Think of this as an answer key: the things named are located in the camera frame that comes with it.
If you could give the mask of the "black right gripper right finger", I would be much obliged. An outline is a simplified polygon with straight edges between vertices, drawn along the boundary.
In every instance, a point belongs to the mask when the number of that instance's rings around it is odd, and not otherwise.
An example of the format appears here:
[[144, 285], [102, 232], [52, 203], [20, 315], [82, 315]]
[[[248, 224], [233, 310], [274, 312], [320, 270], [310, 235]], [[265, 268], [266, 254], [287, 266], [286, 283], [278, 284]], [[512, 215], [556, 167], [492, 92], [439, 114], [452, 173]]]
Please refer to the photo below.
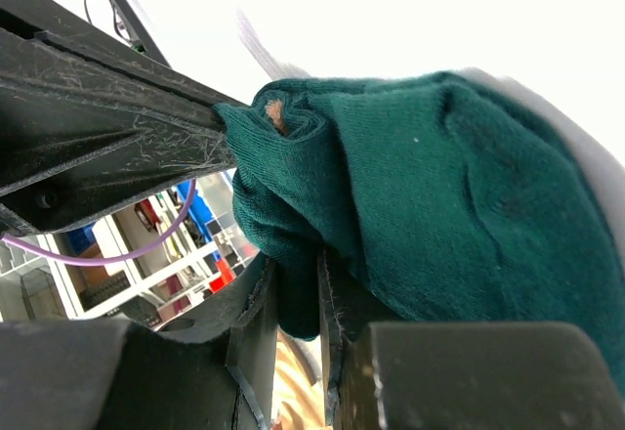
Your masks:
[[317, 255], [325, 415], [335, 429], [620, 429], [595, 343], [564, 322], [407, 322]]

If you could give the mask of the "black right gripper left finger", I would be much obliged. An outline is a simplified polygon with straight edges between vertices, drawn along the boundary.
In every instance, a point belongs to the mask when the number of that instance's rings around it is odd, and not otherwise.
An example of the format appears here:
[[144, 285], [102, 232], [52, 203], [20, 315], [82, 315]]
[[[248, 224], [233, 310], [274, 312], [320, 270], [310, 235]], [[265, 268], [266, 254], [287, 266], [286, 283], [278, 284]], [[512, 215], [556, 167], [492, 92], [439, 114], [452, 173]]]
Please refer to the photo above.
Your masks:
[[5, 322], [5, 429], [266, 429], [276, 345], [275, 264], [158, 331], [121, 319]]

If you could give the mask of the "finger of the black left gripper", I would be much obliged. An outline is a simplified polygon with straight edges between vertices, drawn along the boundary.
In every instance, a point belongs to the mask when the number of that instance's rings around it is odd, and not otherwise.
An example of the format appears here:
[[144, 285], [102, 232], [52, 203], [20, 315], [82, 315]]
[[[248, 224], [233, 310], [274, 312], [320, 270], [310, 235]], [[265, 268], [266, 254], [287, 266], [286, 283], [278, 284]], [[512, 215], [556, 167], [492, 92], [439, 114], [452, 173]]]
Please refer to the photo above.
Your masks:
[[123, 45], [53, 0], [1, 0], [1, 12], [19, 31], [163, 92], [210, 107], [240, 101], [211, 89]]
[[1, 34], [1, 230], [67, 231], [234, 166], [224, 96], [131, 50]]

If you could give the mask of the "dark green sock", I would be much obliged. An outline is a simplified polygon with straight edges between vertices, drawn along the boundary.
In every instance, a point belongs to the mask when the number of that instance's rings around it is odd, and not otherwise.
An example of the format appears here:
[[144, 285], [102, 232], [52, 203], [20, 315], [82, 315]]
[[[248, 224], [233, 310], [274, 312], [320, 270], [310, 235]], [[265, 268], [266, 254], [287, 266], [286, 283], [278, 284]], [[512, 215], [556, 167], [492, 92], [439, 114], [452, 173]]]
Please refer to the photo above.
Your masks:
[[319, 332], [316, 257], [410, 321], [560, 321], [624, 382], [622, 213], [585, 173], [596, 143], [484, 73], [284, 79], [217, 104], [233, 213], [277, 263], [281, 328]]

